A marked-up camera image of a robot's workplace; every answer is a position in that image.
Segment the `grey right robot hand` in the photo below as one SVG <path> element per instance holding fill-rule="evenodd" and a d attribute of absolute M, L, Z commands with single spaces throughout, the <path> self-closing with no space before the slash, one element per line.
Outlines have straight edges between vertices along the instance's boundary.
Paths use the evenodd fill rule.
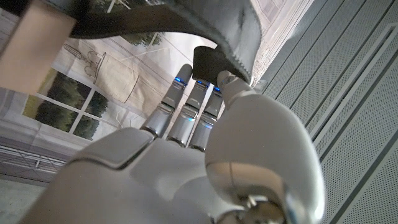
<path fill-rule="evenodd" d="M 319 223 L 320 161 L 301 120 L 229 71 L 204 151 L 124 128 L 79 151 L 22 223 Z"/>

